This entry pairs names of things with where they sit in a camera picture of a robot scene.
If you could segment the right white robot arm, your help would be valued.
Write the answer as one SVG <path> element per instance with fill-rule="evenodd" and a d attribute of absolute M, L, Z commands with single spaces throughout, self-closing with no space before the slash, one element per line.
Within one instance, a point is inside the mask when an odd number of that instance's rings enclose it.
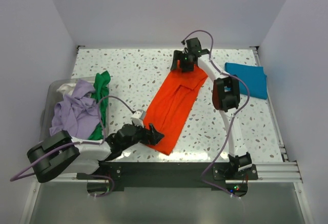
<path fill-rule="evenodd" d="M 240 110 L 241 79 L 231 75 L 211 59 L 211 51 L 204 49 L 198 38 L 181 42 L 182 51 L 175 50 L 171 71 L 193 72 L 196 67 L 204 71 L 213 83 L 212 104 L 218 110 L 225 125 L 227 136 L 224 142 L 229 147 L 228 165 L 221 171 L 223 176 L 241 179 L 252 167 L 251 155 L 244 143 L 241 126 L 237 118 Z"/>

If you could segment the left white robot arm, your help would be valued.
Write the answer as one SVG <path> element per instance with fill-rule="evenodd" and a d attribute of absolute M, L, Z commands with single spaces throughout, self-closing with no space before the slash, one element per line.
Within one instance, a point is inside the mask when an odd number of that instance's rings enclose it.
<path fill-rule="evenodd" d="M 102 161 L 111 161 L 131 146 L 141 143 L 157 145 L 164 134 L 155 129 L 135 124 L 125 124 L 105 140 L 82 140 L 72 137 L 67 131 L 57 132 L 27 152 L 38 182 L 49 182 L 61 174 L 84 173 L 95 179 L 106 174 Z"/>

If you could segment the orange t shirt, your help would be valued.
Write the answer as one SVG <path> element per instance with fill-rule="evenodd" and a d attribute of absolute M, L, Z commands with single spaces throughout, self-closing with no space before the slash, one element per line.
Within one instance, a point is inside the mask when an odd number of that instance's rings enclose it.
<path fill-rule="evenodd" d="M 171 71 L 151 101 L 146 111 L 144 124 L 164 135 L 160 142 L 149 147 L 170 155 L 175 148 L 183 127 L 197 99 L 199 90 L 208 78 L 207 74 L 195 66 L 192 72 Z"/>

